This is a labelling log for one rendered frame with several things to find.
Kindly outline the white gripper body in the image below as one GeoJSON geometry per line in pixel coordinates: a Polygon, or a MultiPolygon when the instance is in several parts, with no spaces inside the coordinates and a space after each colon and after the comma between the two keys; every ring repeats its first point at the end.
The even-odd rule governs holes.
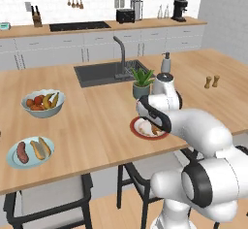
{"type": "Polygon", "coordinates": [[[139,131],[142,134],[152,134],[152,127],[150,122],[141,118],[139,120],[139,131]]]}

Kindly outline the red rimmed plate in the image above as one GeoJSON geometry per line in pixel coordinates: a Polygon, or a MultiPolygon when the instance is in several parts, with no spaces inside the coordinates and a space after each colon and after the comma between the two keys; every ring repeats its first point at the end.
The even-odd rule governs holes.
{"type": "Polygon", "coordinates": [[[142,118],[144,120],[148,120],[151,124],[152,127],[152,134],[142,134],[139,131],[139,125],[140,125],[140,119],[142,117],[135,117],[131,123],[130,123],[130,129],[131,131],[138,137],[145,139],[145,140],[151,140],[151,141],[156,141],[156,140],[161,140],[164,139],[168,136],[168,133],[165,131],[162,131],[161,129],[159,129],[157,126],[155,126],[154,124],[152,124],[148,119],[142,118]]]}

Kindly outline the light blue fruit bowl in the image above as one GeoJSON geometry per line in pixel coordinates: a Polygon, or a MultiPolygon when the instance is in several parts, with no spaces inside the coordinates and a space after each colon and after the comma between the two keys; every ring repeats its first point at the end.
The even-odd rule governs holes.
{"type": "Polygon", "coordinates": [[[21,105],[23,107],[23,109],[25,111],[27,111],[28,113],[30,113],[32,116],[34,117],[38,117],[38,118],[48,118],[51,116],[54,116],[56,114],[58,114],[64,104],[65,101],[65,94],[63,92],[61,92],[60,90],[56,90],[56,89],[42,89],[39,91],[34,91],[30,94],[27,94],[21,101],[21,105]],[[28,99],[34,99],[36,96],[39,95],[48,95],[52,93],[52,98],[54,98],[55,96],[58,96],[58,101],[57,104],[54,108],[48,109],[48,110],[43,110],[43,111],[32,111],[27,105],[26,102],[28,99]]]}

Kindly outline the light blue shallow bowl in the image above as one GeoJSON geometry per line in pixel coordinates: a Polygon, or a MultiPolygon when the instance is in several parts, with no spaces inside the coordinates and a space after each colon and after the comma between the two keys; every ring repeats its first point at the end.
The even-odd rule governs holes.
{"type": "Polygon", "coordinates": [[[17,144],[14,144],[10,148],[7,154],[7,157],[6,157],[8,164],[10,166],[16,169],[30,169],[30,168],[34,168],[36,166],[42,165],[50,159],[50,156],[47,156],[44,160],[38,159],[37,156],[35,155],[34,149],[32,148],[30,144],[31,141],[38,142],[39,139],[37,136],[23,139],[23,142],[25,142],[25,151],[29,157],[29,161],[25,164],[23,164],[17,157],[17,153],[16,153],[17,144]]]}

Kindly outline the green plant in grey pot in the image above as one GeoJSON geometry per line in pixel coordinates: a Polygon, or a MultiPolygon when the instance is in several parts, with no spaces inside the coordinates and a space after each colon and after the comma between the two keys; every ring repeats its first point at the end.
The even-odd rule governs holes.
{"type": "Polygon", "coordinates": [[[132,74],[135,78],[133,83],[133,96],[135,99],[139,99],[143,95],[150,93],[150,85],[153,84],[153,70],[149,70],[147,73],[139,68],[137,71],[132,68],[132,74]]]}

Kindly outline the black stool with grey seat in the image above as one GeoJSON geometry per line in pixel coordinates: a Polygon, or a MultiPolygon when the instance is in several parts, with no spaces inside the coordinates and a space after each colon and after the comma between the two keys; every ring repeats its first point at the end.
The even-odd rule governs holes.
{"type": "Polygon", "coordinates": [[[133,184],[142,200],[140,229],[146,229],[148,205],[160,201],[160,198],[156,197],[150,188],[151,176],[156,172],[173,170],[178,167],[181,167],[181,164],[175,156],[175,151],[119,165],[116,207],[121,208],[122,188],[133,184]]]}
{"type": "Polygon", "coordinates": [[[21,215],[16,214],[16,192],[7,194],[4,212],[14,229],[93,229],[89,202],[90,174],[76,176],[20,192],[21,215]]]}

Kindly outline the grey soap dispenser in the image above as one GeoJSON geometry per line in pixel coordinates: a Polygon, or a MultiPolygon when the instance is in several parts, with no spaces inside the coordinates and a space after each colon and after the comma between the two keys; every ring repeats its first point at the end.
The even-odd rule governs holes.
{"type": "Polygon", "coordinates": [[[162,73],[169,73],[171,71],[171,58],[170,53],[167,51],[164,53],[164,58],[161,65],[161,72],[162,73]]]}

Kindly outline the dark grey sink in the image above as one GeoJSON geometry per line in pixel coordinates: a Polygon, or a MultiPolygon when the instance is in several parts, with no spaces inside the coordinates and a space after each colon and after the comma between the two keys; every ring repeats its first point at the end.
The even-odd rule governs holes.
{"type": "Polygon", "coordinates": [[[126,66],[122,67],[120,62],[109,62],[95,65],[77,66],[75,72],[81,87],[90,87],[96,85],[130,82],[135,78],[131,69],[136,71],[142,69],[144,73],[148,69],[137,59],[127,60],[126,66]]]}

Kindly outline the yellow banana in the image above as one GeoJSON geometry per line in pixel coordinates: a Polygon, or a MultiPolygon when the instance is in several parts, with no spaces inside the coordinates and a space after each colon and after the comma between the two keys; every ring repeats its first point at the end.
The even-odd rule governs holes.
{"type": "Polygon", "coordinates": [[[54,93],[49,93],[47,94],[44,99],[43,99],[43,105],[45,107],[46,110],[50,109],[50,104],[49,104],[49,99],[51,98],[51,96],[53,95],[54,93]]]}
{"type": "Polygon", "coordinates": [[[51,108],[55,108],[56,107],[56,104],[58,102],[58,96],[59,96],[59,92],[56,93],[55,97],[53,98],[52,100],[52,103],[51,103],[51,108]]]}

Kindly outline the grey base cupboard run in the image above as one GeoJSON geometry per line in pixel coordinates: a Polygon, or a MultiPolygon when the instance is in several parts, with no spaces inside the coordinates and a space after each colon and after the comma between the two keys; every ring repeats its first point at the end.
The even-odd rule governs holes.
{"type": "Polygon", "coordinates": [[[204,26],[186,25],[0,40],[0,71],[199,49],[204,26]]]}

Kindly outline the black toaster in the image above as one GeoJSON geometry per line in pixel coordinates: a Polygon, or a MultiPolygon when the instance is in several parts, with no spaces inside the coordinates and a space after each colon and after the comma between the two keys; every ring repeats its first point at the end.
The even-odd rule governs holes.
{"type": "Polygon", "coordinates": [[[132,9],[118,9],[116,21],[119,23],[135,22],[135,11],[132,9]]]}

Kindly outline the metal canister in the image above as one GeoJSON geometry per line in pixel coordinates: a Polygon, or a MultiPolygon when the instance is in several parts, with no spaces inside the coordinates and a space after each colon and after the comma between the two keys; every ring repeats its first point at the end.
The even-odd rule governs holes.
{"type": "Polygon", "coordinates": [[[141,0],[130,0],[131,8],[135,11],[135,21],[142,20],[143,2],[141,0]]]}

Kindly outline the black hob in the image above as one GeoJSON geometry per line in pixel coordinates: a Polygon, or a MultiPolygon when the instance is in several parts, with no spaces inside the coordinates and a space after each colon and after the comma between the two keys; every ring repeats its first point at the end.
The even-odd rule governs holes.
{"type": "Polygon", "coordinates": [[[51,32],[75,31],[84,29],[109,28],[104,21],[72,22],[72,23],[53,23],[49,26],[51,32]]]}

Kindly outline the black coffee machine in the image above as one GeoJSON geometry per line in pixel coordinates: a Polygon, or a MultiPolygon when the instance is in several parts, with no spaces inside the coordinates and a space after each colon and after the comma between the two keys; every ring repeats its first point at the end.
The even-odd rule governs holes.
{"type": "Polygon", "coordinates": [[[186,18],[183,13],[186,12],[188,2],[186,0],[174,0],[173,1],[173,15],[172,19],[178,22],[184,22],[186,18]]]}

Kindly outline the wooden knife block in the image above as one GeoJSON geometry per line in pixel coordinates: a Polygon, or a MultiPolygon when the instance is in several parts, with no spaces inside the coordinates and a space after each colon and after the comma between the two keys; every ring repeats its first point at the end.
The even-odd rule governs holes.
{"type": "Polygon", "coordinates": [[[31,7],[32,19],[35,27],[42,27],[42,18],[37,6],[31,7]]]}

